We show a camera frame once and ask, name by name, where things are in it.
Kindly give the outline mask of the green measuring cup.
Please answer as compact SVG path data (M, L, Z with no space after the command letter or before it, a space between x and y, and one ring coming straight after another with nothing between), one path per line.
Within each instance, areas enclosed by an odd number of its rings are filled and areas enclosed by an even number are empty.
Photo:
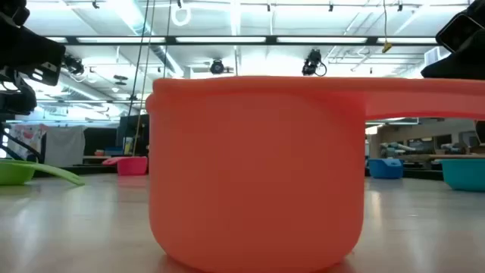
M61 168L37 162L0 158L0 186L24 185L32 180L36 171L63 178L77 186L85 184L80 176Z

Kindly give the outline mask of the teal measuring cup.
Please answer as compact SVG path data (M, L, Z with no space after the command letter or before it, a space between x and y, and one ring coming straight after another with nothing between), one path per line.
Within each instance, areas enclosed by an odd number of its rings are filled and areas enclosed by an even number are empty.
M443 180L453 190L485 192L485 159L443 159Z

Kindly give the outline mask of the blue measuring cup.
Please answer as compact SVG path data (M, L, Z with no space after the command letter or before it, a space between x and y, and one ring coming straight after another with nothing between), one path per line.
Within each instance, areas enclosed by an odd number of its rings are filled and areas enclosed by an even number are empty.
M368 166L373 178L400 179L404 175L403 163L397 158L371 158Z

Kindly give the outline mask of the red measuring cup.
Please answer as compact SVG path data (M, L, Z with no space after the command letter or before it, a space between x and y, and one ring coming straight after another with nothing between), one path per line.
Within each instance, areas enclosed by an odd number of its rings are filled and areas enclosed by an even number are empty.
M145 156L121 156L108 158L103 165L115 165L120 176L139 176L147 172L149 160Z

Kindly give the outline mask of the orange measuring cup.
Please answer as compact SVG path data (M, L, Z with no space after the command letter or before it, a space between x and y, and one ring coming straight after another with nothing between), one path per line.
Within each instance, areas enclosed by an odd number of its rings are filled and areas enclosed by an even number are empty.
M485 119L485 80L157 79L149 223L173 259L211 273L311 273L361 234L365 124Z

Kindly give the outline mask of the white ceiling vent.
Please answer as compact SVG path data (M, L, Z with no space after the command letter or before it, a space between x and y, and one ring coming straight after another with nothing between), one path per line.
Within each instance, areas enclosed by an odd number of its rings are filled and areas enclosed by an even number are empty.
M451 54L442 46L436 46L424 53L424 63L426 66L434 64Z

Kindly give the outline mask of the floral cloth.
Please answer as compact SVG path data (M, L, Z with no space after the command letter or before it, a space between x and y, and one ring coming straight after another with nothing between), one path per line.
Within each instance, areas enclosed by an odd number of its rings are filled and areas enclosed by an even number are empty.
M14 124L9 130L9 134L19 141L35 149L42 154L43 142L42 138L46 133L47 127L44 124ZM15 143L13 140L8 141L8 148L16 152L22 159L27 159L31 152Z

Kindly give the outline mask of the black track spotlights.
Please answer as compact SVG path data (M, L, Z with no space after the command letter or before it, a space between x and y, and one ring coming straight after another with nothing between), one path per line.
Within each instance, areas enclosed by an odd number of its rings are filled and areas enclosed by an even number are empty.
M84 73L82 60L73 55L66 54L62 60L61 66L74 76L80 76Z

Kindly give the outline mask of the grey cloth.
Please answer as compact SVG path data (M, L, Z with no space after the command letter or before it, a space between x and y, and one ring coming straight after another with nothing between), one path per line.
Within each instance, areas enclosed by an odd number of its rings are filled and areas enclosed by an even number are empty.
M83 163L84 126L48 127L45 133L45 163L63 168Z

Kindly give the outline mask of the yellow hanging tag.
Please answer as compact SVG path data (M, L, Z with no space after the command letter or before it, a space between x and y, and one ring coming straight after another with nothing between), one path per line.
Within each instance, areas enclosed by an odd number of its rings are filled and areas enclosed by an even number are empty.
M387 13L387 7L386 7L386 0L383 0L382 6L383 6L383 16L384 16L382 53L385 54L392 48L392 44L388 41L388 13Z

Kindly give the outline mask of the wooden background table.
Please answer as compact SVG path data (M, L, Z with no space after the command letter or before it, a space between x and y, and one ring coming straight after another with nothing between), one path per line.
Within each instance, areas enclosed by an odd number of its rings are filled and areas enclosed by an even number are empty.
M433 155L433 154L420 154L420 155L400 155L399 159L405 161L425 162L441 159L485 159L485 155Z

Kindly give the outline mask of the black partition panel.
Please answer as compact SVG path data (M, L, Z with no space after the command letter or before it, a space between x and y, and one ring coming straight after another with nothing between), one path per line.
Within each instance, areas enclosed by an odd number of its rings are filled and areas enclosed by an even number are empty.
M123 156L145 156L149 160L149 116L134 115L120 119L117 130L117 146Z

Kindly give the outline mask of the black overhead light bar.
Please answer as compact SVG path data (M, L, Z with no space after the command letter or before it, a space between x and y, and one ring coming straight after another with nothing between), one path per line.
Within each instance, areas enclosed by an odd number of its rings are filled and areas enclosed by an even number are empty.
M427 36L51 36L68 46L435 46Z

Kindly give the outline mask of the silver air duct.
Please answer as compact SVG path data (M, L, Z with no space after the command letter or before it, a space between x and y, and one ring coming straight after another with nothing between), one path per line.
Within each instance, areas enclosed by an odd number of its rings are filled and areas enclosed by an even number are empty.
M91 87L84 81L76 80L66 74L59 77L59 86L63 88L61 98L70 104L88 107L104 115L120 116L128 113L124 104L114 104L114 98Z

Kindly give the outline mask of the black metal table frame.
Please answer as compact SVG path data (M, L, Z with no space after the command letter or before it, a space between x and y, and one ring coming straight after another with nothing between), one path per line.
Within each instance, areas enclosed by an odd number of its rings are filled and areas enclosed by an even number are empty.
M117 168L115 166L104 165L81 165L66 167L64 170L72 172L76 175L91 175L91 174L116 174ZM421 170L405 168L403 172L404 178L422 179L422 180L438 180L443 181L443 172L441 170Z

